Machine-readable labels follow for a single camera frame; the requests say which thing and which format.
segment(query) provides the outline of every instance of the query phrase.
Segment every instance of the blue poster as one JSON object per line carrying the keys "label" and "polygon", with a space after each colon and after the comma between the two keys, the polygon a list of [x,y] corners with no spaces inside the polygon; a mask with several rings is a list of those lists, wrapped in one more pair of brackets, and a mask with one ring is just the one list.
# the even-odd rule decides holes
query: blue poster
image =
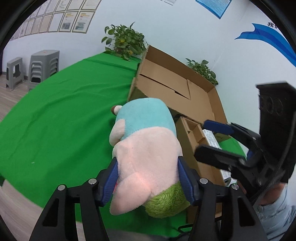
{"label": "blue poster", "polygon": [[253,26],[255,28],[253,32],[242,32],[236,39],[256,39],[264,41],[276,48],[296,67],[296,54],[288,41],[278,31],[273,29],[274,23],[269,22],[267,26],[253,23]]}
{"label": "blue poster", "polygon": [[195,0],[218,18],[221,18],[231,0]]}

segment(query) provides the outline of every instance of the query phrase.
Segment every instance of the gray plastic stool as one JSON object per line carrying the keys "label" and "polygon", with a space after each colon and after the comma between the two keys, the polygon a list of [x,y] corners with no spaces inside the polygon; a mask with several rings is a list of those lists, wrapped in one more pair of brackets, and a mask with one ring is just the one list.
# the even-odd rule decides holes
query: gray plastic stool
{"label": "gray plastic stool", "polygon": [[42,50],[32,54],[29,66],[28,90],[59,71],[59,51]]}
{"label": "gray plastic stool", "polygon": [[13,90],[19,83],[25,82],[22,67],[22,58],[17,57],[7,62],[6,68],[6,88]]}

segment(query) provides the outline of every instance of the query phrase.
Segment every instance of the potted plant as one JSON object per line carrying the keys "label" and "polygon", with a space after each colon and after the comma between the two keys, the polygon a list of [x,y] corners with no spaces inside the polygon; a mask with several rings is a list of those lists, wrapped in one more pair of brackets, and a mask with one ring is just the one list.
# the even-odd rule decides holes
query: potted plant
{"label": "potted plant", "polygon": [[195,72],[202,75],[204,78],[210,81],[213,85],[218,84],[218,81],[216,80],[216,74],[213,71],[211,71],[207,66],[207,64],[209,63],[208,61],[203,60],[201,63],[198,63],[188,58],[186,58],[186,60],[188,61],[187,62],[188,67],[190,67]]}
{"label": "potted plant", "polygon": [[141,55],[145,50],[144,35],[132,29],[133,22],[129,27],[125,25],[105,27],[106,36],[102,39],[102,43],[106,41],[106,45],[113,46],[113,49],[105,47],[105,53],[113,54],[124,60],[130,61],[133,54]]}

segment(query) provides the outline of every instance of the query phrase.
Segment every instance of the plush toy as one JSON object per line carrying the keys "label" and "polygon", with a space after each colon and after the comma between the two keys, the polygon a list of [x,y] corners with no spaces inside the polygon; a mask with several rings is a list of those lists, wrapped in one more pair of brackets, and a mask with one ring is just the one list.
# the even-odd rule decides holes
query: plush toy
{"label": "plush toy", "polygon": [[160,99],[141,98],[114,106],[110,134],[119,178],[110,213],[127,213],[141,205],[156,218],[173,216],[186,207],[178,176],[182,149],[169,109]]}

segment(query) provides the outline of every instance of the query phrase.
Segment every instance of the metal screw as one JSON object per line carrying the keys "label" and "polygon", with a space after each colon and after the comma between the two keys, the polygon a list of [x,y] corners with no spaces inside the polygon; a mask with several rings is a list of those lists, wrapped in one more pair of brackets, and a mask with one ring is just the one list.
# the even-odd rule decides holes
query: metal screw
{"label": "metal screw", "polygon": [[234,190],[238,190],[239,189],[239,185],[237,185],[236,183],[232,184],[231,187]]}
{"label": "metal screw", "polygon": [[201,178],[201,179],[200,179],[200,182],[201,182],[202,184],[207,184],[208,181],[207,181],[206,178]]}
{"label": "metal screw", "polygon": [[66,188],[65,185],[59,185],[59,186],[57,187],[57,189],[58,189],[59,191],[63,191],[65,188]]}
{"label": "metal screw", "polygon": [[246,161],[243,158],[239,158],[239,163],[244,166],[246,164]]}
{"label": "metal screw", "polygon": [[96,179],[95,178],[89,179],[89,184],[95,184],[95,183],[96,183]]}

